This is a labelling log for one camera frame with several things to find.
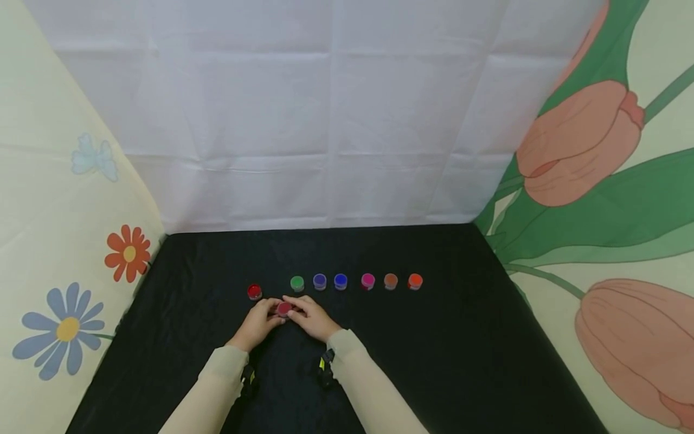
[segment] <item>hand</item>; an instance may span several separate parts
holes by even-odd
[[[289,311],[289,319],[296,322],[310,336],[317,340],[327,343],[330,336],[342,330],[321,306],[307,295],[295,299],[294,297],[283,296],[283,299],[303,312]]]
[[[248,312],[244,323],[227,345],[250,353],[261,343],[270,331],[285,323],[283,318],[275,314],[275,308],[281,301],[278,299],[263,299],[258,301]]]

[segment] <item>light blue flower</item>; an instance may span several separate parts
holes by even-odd
[[[111,144],[104,140],[101,148],[96,149],[92,144],[92,136],[88,133],[82,134],[77,140],[77,151],[72,152],[72,173],[81,175],[96,169],[109,181],[118,181],[118,169],[113,161]]]
[[[56,376],[65,354],[67,354],[67,373],[77,374],[82,366],[81,344],[93,350],[101,346],[101,340],[97,336],[85,331],[98,331],[104,327],[103,321],[92,319],[103,310],[103,303],[97,303],[87,311],[92,292],[84,291],[78,299],[79,291],[80,285],[77,282],[70,284],[65,292],[65,303],[62,301],[62,292],[58,288],[48,292],[46,296],[48,306],[59,322],[36,312],[29,312],[22,317],[22,324],[25,327],[46,333],[21,341],[12,350],[12,356],[25,360],[45,349],[46,351],[34,362],[35,367],[43,366],[39,372],[39,378],[42,380],[47,381]]]

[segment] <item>orange flower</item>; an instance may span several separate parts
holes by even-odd
[[[147,270],[147,261],[150,258],[147,251],[149,240],[144,239],[144,234],[140,228],[133,230],[131,238],[130,227],[127,224],[121,227],[121,234],[123,237],[119,237],[117,233],[111,233],[108,236],[106,244],[117,253],[108,254],[104,263],[109,268],[117,267],[113,274],[113,280],[120,281],[123,271],[125,271],[126,280],[132,283],[135,281],[137,273],[144,274]]]
[[[596,283],[576,334],[588,359],[627,405],[694,434],[694,299],[629,279]]]
[[[525,190],[545,206],[578,200],[634,152],[643,116],[636,95],[617,81],[574,93],[535,119],[518,148]]]

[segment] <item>floral wallpaper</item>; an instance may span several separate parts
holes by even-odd
[[[606,1],[475,220],[612,433],[694,433],[683,16]]]
[[[0,388],[11,399],[0,431],[64,433],[164,230],[22,2],[1,9]]]

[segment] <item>blue lid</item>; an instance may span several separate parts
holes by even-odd
[[[328,278],[325,277],[325,274],[316,274],[313,276],[313,284],[316,286],[323,286],[328,282]]]
[[[344,274],[335,274],[335,285],[336,286],[347,285],[347,276],[345,276]]]

